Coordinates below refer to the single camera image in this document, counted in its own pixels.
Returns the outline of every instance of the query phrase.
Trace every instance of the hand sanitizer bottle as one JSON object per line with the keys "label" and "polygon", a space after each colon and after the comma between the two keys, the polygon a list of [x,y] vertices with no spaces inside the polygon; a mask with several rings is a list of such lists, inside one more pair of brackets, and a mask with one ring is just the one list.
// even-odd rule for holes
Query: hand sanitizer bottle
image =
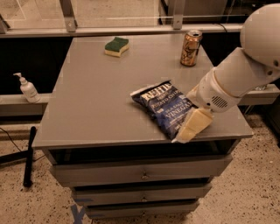
{"label": "hand sanitizer bottle", "polygon": [[34,85],[27,81],[25,77],[22,77],[21,73],[14,73],[14,75],[19,77],[21,83],[20,90],[23,92],[26,100],[28,102],[37,102],[40,99],[40,95]]}

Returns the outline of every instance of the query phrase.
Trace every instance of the white bottle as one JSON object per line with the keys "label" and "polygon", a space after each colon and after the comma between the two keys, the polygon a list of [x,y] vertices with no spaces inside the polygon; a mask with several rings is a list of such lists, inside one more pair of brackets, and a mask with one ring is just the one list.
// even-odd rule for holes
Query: white bottle
{"label": "white bottle", "polygon": [[14,75],[19,77],[21,83],[20,90],[23,92],[26,100],[28,102],[37,102],[40,99],[40,95],[34,85],[27,81],[25,77],[22,77],[21,73],[14,73]]}

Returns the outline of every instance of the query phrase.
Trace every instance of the metal post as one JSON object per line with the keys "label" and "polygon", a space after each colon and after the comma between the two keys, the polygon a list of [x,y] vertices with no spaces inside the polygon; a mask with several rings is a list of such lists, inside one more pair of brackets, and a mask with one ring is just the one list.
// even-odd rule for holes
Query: metal post
{"label": "metal post", "polygon": [[173,12],[173,29],[180,30],[183,25],[183,14],[186,0],[175,0]]}
{"label": "metal post", "polygon": [[0,34],[5,34],[10,26],[6,21],[4,21],[3,17],[0,14]]}
{"label": "metal post", "polygon": [[59,0],[61,9],[68,32],[76,32],[77,22],[75,20],[74,11],[72,8],[71,0]]}

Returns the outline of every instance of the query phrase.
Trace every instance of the speckled floor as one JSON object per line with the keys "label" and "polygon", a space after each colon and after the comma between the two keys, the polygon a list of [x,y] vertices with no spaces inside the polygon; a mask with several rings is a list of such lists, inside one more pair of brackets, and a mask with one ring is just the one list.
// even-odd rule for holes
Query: speckled floor
{"label": "speckled floor", "polygon": [[[242,139],[232,153],[234,160],[212,181],[213,188],[199,207],[184,213],[145,217],[90,220],[95,224],[217,224],[267,223],[280,221],[280,150],[277,139],[258,113],[247,115],[254,136]],[[12,124],[0,127],[9,131],[20,150],[27,149],[30,127],[37,123]],[[6,134],[0,131],[1,154],[16,152]],[[34,158],[43,155],[36,151]],[[23,188],[25,163],[0,166],[1,223],[74,223],[71,207],[75,203],[71,191],[63,188],[50,174],[51,164],[45,157],[33,163],[30,189]]]}

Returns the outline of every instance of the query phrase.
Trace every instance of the snack package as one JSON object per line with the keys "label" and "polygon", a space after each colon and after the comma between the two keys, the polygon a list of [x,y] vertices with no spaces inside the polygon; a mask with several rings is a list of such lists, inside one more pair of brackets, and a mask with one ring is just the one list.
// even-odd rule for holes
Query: snack package
{"label": "snack package", "polygon": [[130,96],[147,109],[151,119],[171,140],[178,134],[188,111],[195,107],[169,80],[141,88]]}

